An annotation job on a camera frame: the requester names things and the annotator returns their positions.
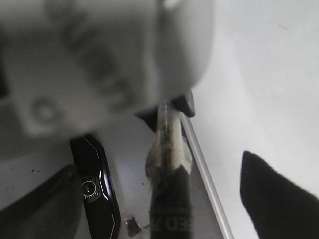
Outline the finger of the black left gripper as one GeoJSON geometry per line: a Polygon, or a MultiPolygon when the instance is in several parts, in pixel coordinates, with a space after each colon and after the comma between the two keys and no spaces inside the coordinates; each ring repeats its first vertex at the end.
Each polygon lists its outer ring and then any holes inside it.
{"type": "Polygon", "coordinates": [[[171,103],[178,111],[184,113],[187,117],[192,118],[195,116],[195,104],[191,90],[173,99],[171,103]]]}

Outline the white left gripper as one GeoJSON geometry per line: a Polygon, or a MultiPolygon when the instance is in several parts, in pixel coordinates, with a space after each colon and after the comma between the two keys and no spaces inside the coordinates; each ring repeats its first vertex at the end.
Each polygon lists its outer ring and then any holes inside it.
{"type": "MultiPolygon", "coordinates": [[[[187,92],[207,67],[212,0],[3,0],[0,56],[22,131],[78,134],[187,92]]],[[[135,114],[157,130],[158,110],[135,114]]]]}

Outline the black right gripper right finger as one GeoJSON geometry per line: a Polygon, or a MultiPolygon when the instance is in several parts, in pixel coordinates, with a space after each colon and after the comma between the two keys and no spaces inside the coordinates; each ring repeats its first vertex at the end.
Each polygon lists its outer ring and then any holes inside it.
{"type": "Polygon", "coordinates": [[[240,197],[258,238],[319,237],[318,198],[249,151],[242,155],[240,197]]]}

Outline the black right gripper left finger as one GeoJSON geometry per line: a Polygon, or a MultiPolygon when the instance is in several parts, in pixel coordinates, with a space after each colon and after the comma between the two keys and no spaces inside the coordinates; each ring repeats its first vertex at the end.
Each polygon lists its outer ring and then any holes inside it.
{"type": "Polygon", "coordinates": [[[82,213],[81,181],[67,165],[0,211],[2,239],[73,239],[82,213]]]}

